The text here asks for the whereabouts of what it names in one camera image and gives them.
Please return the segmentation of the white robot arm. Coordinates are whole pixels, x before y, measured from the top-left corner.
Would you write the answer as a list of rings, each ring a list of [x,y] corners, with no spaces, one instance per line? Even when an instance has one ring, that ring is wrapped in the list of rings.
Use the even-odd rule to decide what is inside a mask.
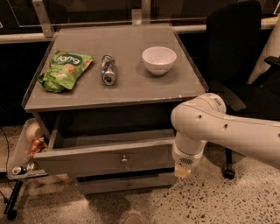
[[[172,145],[174,174],[188,176],[200,162],[207,143],[280,168],[280,122],[226,114],[217,94],[202,94],[176,106],[171,112],[176,130]]]

